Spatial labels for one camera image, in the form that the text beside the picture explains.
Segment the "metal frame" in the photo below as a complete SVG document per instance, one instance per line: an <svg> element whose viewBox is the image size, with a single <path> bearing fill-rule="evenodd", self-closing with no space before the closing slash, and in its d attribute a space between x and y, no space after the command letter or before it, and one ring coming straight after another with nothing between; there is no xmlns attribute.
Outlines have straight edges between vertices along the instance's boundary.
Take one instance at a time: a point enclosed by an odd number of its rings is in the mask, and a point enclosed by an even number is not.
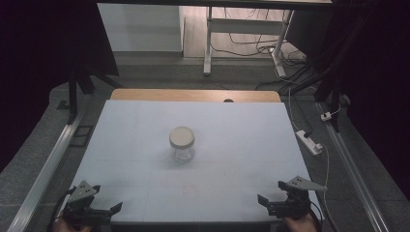
<svg viewBox="0 0 410 232"><path fill-rule="evenodd" d="M21 204L20 209L15 215L15 219L7 230L8 232L20 232L26 229L28 222L30 221L31 217L34 214L34 211L37 209L37 206L43 197L44 191L46 190L51 177L54 175L54 172L57 169L61 158L63 157L64 153L67 150L67 147L70 144L70 141L76 128L79 125L79 122L83 118L86 110L89 108L88 106L90 99L90 95L85 96L81 110L78 112L73 122L70 125L66 125L64 127L60 137L54 145L54 148L48 156L47 161L40 171L39 176L37 177L26 198Z"/></svg>
<svg viewBox="0 0 410 232"><path fill-rule="evenodd" d="M238 33L238 34L262 34L276 35L278 43L275 50L271 53L279 77L286 77L283 66L278 57L284 36L289 26L293 11L288 11L284 21L264 21L264 20L243 20L230 18L212 18L212 7L208 8L207 15L207 37L204 58L204 75L211 74L211 37L212 33Z"/></svg>
<svg viewBox="0 0 410 232"><path fill-rule="evenodd" d="M229 8L258 8L277 10L302 11L332 11L336 9L360 9L369 4L364 3L332 3L329 2L292 2L275 0L97 0L97 3L165 5L165 6L194 6L194 7L229 7Z"/></svg>
<svg viewBox="0 0 410 232"><path fill-rule="evenodd" d="M316 106L317 110L320 113L324 112L320 103L317 103ZM338 155L343 162L344 168L346 169L346 172L350 177L353 187L355 188L356 193L365 206L365 210L371 224L373 225L374 231L390 231L387 223L385 222L385 219L383 218L383 215L380 212L380 209L376 204L376 201L374 200L370 190L365 183L365 180L362 177L362 174L360 173L358 167L356 166L350 155L349 150L344 144L343 138L338 132L335 131L330 123L326 123L326 128L328 129L329 135L337 148Z"/></svg>

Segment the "wooden edge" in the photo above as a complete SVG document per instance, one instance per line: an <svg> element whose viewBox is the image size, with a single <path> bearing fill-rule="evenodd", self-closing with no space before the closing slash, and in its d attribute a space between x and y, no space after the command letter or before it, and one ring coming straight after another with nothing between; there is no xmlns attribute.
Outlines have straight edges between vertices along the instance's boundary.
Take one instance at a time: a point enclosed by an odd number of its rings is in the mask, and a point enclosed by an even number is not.
<svg viewBox="0 0 410 232"><path fill-rule="evenodd" d="M111 100L162 102L280 102L274 91L116 89Z"/></svg>

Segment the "power strip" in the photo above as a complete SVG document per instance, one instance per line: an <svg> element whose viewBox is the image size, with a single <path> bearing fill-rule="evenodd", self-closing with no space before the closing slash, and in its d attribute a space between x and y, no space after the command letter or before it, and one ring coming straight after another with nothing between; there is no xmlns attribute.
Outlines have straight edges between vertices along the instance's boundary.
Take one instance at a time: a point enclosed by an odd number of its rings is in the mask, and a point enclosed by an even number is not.
<svg viewBox="0 0 410 232"><path fill-rule="evenodd" d="M323 148L322 144L314 143L310 137L305 137L305 134L306 133L304 130L299 130L296 132L296 135L298 135L298 138L305 144L305 146L311 152L312 155L316 156L322 153L322 148Z"/></svg>

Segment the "aluminum rail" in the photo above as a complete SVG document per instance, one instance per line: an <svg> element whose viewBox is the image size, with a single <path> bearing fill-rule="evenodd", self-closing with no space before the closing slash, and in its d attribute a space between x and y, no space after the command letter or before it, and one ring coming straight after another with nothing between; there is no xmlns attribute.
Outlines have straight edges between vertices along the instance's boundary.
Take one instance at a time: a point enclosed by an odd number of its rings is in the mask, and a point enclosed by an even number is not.
<svg viewBox="0 0 410 232"><path fill-rule="evenodd" d="M317 102L316 106L320 113L324 112L320 103ZM370 190L368 189L365 180L362 177L362 174L356 166L356 163L353 161L352 156L350 155L350 152L343 141L343 138L339 133L335 131L330 123L326 123L326 127L337 148L338 155L343 162L344 168L346 169L347 174L349 175L360 200L364 204L365 210L371 224L373 225L374 231L389 232L389 227L384 220L383 215L381 214L380 209L377 206Z"/></svg>
<svg viewBox="0 0 410 232"><path fill-rule="evenodd" d="M70 141L73 137L73 134L75 133L76 128L79 125L79 122L88 109L90 100L91 96L86 95L83 101L83 105L77 116L74 118L73 123L64 127L60 137L54 145L54 148L48 156L47 161L40 171L39 176L37 177L26 198L21 204L20 209L15 215L15 219L7 230L8 232L20 232L26 229L28 222L30 221L31 217L34 214L34 211L36 210L40 200L43 197L43 194L51 180L51 177L54 175L54 172L57 169L61 158L64 156L64 153L66 152L67 147L70 144Z"/></svg>

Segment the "jar lid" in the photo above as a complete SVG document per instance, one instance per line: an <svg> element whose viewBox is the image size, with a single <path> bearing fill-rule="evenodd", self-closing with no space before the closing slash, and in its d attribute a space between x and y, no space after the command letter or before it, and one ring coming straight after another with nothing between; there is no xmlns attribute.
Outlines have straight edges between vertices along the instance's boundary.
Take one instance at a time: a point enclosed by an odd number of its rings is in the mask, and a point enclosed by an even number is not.
<svg viewBox="0 0 410 232"><path fill-rule="evenodd" d="M191 129L178 127L169 134L169 143L176 149L187 149L193 145L194 136Z"/></svg>

